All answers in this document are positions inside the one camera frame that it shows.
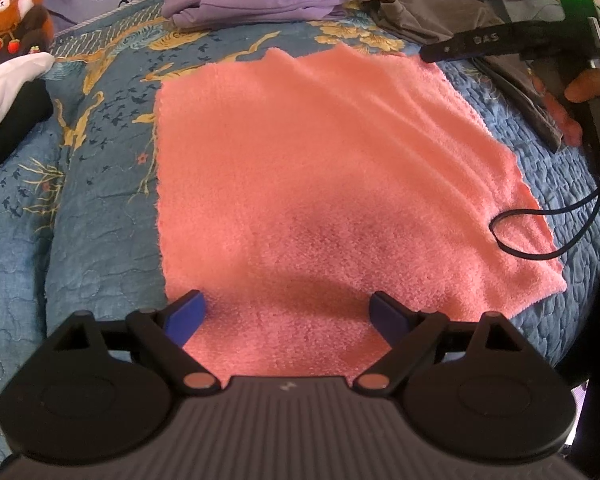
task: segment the plush toy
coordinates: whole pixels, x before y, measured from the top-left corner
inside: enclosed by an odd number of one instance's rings
[[[43,0],[0,0],[0,63],[47,51],[53,25]]]

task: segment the bed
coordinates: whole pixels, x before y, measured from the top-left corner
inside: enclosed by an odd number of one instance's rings
[[[377,30],[354,5],[337,22],[186,34],[168,27],[160,3],[138,0],[57,38],[58,61],[46,75],[54,116],[0,168],[0,390],[72,311],[117,319],[166,304],[155,227],[153,111],[162,81],[208,62],[258,59],[272,46],[293,56],[339,41],[369,53],[416,49]],[[440,68],[516,153],[541,205],[560,207],[592,189],[583,155],[550,153],[488,78],[465,62]],[[549,218],[558,246],[587,214]],[[552,364],[589,312],[600,274],[600,215],[562,260],[568,290],[512,320]],[[7,453],[0,434],[0,461]]]

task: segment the screw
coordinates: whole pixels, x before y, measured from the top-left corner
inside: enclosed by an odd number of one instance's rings
[[[382,374],[364,374],[358,378],[358,384],[365,390],[384,390],[389,382],[389,377]]]
[[[195,390],[205,390],[216,384],[216,378],[206,372],[194,372],[185,375],[183,382]]]

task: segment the hand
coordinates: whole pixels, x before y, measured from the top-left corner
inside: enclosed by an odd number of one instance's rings
[[[534,87],[541,94],[545,92],[544,84],[533,76]],[[564,91],[564,96],[572,103],[583,103],[594,97],[600,97],[600,69],[585,70],[574,79]],[[551,94],[544,95],[544,106],[564,134],[564,142],[568,146],[582,145],[582,126],[580,126],[567,110]]]

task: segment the pink towel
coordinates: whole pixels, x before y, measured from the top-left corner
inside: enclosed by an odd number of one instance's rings
[[[206,65],[157,101],[158,231],[170,300],[199,288],[186,349],[232,374],[353,377],[387,350],[367,301],[477,320],[565,289],[501,252],[489,220],[538,207],[516,157],[435,65],[339,44]],[[542,218],[502,238],[554,250]]]

